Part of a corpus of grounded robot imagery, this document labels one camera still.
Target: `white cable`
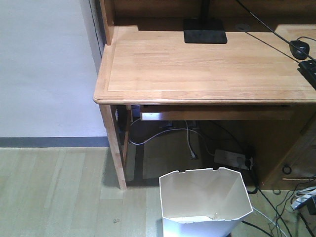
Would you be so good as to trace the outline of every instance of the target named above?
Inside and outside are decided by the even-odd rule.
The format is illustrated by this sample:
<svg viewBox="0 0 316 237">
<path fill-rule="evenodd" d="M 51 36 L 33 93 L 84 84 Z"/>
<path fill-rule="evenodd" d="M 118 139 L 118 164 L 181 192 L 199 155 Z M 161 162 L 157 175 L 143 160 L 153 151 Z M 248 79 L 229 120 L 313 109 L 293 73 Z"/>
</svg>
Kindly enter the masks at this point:
<svg viewBox="0 0 316 237">
<path fill-rule="evenodd" d="M 161 131 L 161 132 L 155 134 L 154 136 L 148 138 L 147 140 L 145 140 L 144 142 L 141 142 L 141 143 L 133 142 L 131 139 L 129 139 L 129 142 L 132 143 L 132 144 L 134 144 L 134 145 L 136 145 L 136 146 L 138 146 L 138 145 L 144 145 L 145 143 L 149 142 L 149 141 L 152 140 L 153 138 L 155 138 L 155 137 L 157 137 L 157 136 L 159 136 L 159 135 L 161 135 L 161 134 L 163 134 L 163 133 L 165 133 L 165 132 L 180 131 L 180 130 L 186 130 L 186 131 L 187 131 L 186 128 L 172 128 L 172 129 L 169 129 L 169 130 Z M 198 133 L 197 131 L 192 130 L 192 129 L 189 129 L 189 131 L 194 132 L 194 133 L 196 133 L 197 135 L 199 135 L 199 136 L 202 138 L 203 142 L 204 142 L 204 145 L 205 145 L 205 148 L 206 148 L 206 152 L 207 152 L 209 155 L 211 155 L 211 156 L 215 156 L 214 154 L 212 154 L 212 153 L 208 150 L 207 145 L 206 145 L 206 141 L 205 141 L 204 137 L 203 137 L 200 133 Z"/>
<path fill-rule="evenodd" d="M 191 144 L 190 144 L 190 135 L 189 135 L 189 126 L 188 126 L 188 122 L 187 121 L 184 121 L 185 123 L 186 123 L 186 126 L 187 126 L 187 142 L 188 142 L 188 147 L 189 147 L 189 150 L 190 150 L 190 152 L 191 152 L 191 158 L 192 159 L 196 159 L 197 158 L 197 156 L 196 156 L 196 154 L 194 153 L 194 151 L 193 151 L 193 149 L 192 149 L 192 147 L 191 147 Z"/>
<path fill-rule="evenodd" d="M 256 212 L 258 212 L 260 215 L 262 215 L 263 217 L 265 217 L 266 219 L 268 219 L 272 224 L 274 224 L 281 232 L 282 234 L 284 234 L 285 237 L 288 237 L 284 231 L 280 228 L 279 225 L 277 225 L 273 220 L 271 220 L 268 216 L 266 216 L 265 214 L 263 214 L 261 211 L 259 211 L 257 208 L 252 207 Z"/>
</svg>

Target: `baseboard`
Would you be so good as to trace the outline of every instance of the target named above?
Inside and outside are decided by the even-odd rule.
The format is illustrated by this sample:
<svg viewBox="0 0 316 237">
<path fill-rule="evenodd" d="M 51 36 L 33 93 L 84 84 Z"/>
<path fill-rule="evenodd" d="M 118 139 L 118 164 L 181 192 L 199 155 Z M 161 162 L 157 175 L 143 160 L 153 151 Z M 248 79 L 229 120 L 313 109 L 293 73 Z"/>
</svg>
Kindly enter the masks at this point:
<svg viewBox="0 0 316 237">
<path fill-rule="evenodd" d="M 109 147 L 108 137 L 2 137 L 0 147 Z"/>
</svg>

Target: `computer mouse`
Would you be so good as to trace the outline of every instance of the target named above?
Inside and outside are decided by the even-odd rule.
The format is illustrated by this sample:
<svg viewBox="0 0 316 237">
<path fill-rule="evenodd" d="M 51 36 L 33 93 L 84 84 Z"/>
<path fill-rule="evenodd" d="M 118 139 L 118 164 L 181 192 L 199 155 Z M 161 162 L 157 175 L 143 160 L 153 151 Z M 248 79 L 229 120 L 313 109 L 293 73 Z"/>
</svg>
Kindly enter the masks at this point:
<svg viewBox="0 0 316 237">
<path fill-rule="evenodd" d="M 300 41 L 300 40 L 291 40 L 291 43 L 292 43 L 292 45 L 299 48 L 304 53 L 306 53 L 306 54 L 310 53 L 310 46 L 308 45 L 308 43 Z M 291 50 L 291 53 L 292 53 L 294 58 L 299 59 L 299 60 L 304 60 L 307 58 L 307 56 L 304 53 L 297 50 L 292 45 L 290 45 L 290 50 Z"/>
</svg>

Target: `plug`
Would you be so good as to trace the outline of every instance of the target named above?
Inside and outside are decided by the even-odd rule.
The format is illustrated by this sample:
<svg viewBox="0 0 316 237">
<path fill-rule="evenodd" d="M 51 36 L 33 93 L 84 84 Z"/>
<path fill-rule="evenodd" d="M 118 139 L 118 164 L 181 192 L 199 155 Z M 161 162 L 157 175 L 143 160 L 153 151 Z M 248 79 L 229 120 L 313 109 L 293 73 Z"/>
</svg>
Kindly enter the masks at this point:
<svg viewBox="0 0 316 237">
<path fill-rule="evenodd" d="M 316 196 L 310 197 L 306 201 L 306 206 L 310 215 L 315 216 L 316 215 Z"/>
<path fill-rule="evenodd" d="M 198 156 L 193 151 L 191 151 L 191 159 L 198 159 Z"/>
</svg>

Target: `trash can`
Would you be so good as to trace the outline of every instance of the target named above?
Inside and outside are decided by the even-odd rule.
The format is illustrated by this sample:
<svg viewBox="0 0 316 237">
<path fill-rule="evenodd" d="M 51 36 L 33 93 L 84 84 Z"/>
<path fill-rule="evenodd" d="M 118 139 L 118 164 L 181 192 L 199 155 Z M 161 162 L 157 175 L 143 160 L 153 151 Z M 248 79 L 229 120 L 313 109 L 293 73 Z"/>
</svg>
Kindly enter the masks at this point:
<svg viewBox="0 0 316 237">
<path fill-rule="evenodd" d="M 159 178 L 164 237 L 226 237 L 253 210 L 239 172 L 173 171 Z"/>
</svg>

